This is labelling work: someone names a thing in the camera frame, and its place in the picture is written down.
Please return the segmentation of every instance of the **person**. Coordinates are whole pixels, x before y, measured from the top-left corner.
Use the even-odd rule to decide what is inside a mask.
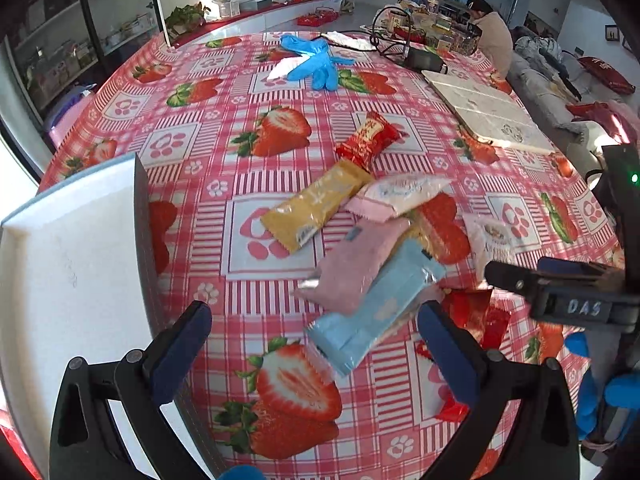
[[[513,39],[500,14],[484,0],[469,0],[471,23],[482,29],[478,48],[488,57],[497,74],[505,79],[513,58]]]

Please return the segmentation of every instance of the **red cushion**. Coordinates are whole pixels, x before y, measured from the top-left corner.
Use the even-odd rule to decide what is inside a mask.
[[[581,57],[578,61],[587,72],[614,92],[620,95],[631,95],[636,91],[636,87],[609,63],[597,57]]]
[[[592,103],[588,105],[567,105],[566,109],[577,117],[574,121],[595,121],[604,128],[607,135],[619,144],[638,142],[640,132],[618,110],[612,110],[608,103]]]

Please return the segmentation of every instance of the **plaid pattern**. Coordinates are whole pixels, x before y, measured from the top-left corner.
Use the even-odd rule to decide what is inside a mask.
[[[352,72],[385,75],[396,89],[393,95],[342,87],[314,91],[310,80],[267,81],[274,62],[256,57],[276,47],[279,37],[243,36],[241,43],[215,50],[203,44],[171,50],[161,37],[153,39],[97,93],[40,187],[63,178],[70,156],[82,158],[96,142],[114,139],[117,155],[138,152],[148,170],[151,199],[177,206],[178,219],[166,236],[171,264],[159,277],[159,287],[170,318],[179,316],[194,298],[212,309],[211,335],[189,377],[194,399],[212,426],[224,401],[255,395],[247,394],[246,381],[234,374],[246,369],[246,357],[261,354],[274,336],[303,338],[305,326],[321,313],[318,306],[290,293],[354,224],[352,215],[339,212],[295,257],[278,258],[258,218],[330,168],[337,160],[336,143],[354,132],[368,110],[379,111],[404,133],[401,142],[375,161],[376,176],[414,171],[450,176],[453,183],[446,191],[458,204],[456,221],[463,225],[462,213],[468,212],[508,222],[518,236],[518,262],[525,266],[535,266],[543,255],[611,260],[616,238],[578,174],[562,178],[549,158],[515,150],[497,149],[500,161],[490,166],[469,161],[454,145],[456,118],[424,79],[375,53],[334,49],[335,55],[356,60]],[[450,73],[488,83],[492,66],[481,52],[455,57],[448,62]],[[170,64],[172,72],[151,84],[132,78],[133,67],[153,62]],[[188,106],[167,106],[179,84],[212,76],[223,80],[218,95]],[[310,146],[270,158],[239,158],[229,152],[229,141],[251,130],[273,105],[305,115],[312,127]],[[578,241],[566,244],[556,235],[542,193],[565,200],[580,230]],[[471,257],[447,271],[443,286],[474,285]],[[498,290],[494,299],[513,314],[502,350],[522,361],[535,330],[527,306]],[[230,463],[257,465],[268,478],[419,478],[456,425],[436,421],[421,404],[423,388],[437,378],[420,368],[414,351],[418,338],[415,324],[409,324],[370,352],[350,377],[337,382],[344,405],[336,421],[337,440],[277,462],[240,456],[224,446],[221,452]],[[564,349],[560,360],[575,399],[585,363]],[[515,403],[508,408],[492,447],[503,446],[516,409]]]

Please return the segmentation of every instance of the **light blue wrapper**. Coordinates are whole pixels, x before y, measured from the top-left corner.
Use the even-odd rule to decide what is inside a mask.
[[[406,240],[382,267],[353,316],[324,314],[306,332],[334,370],[345,377],[409,309],[420,291],[439,282],[445,273],[443,266],[422,252],[418,242]]]

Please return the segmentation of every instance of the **blue rubber glove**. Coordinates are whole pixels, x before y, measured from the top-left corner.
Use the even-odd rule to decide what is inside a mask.
[[[283,48],[311,56],[304,63],[295,67],[287,75],[289,81],[299,81],[313,75],[311,88],[313,90],[336,90],[338,88],[338,70],[334,63],[352,65],[353,59],[329,56],[329,44],[322,38],[316,40],[301,40],[292,34],[285,34],[280,38]]]
[[[266,480],[261,471],[251,465],[237,465],[227,469],[218,480]]]
[[[581,357],[589,357],[589,349],[583,332],[567,336],[564,344],[569,352]],[[627,374],[613,379],[604,389],[604,399],[607,404],[617,408],[640,409],[640,374]],[[575,423],[578,426],[580,440],[584,439],[596,427],[599,401],[597,387],[589,368],[584,374],[580,390],[578,390],[578,409],[575,413]],[[631,414],[629,422],[634,418],[635,416]]]

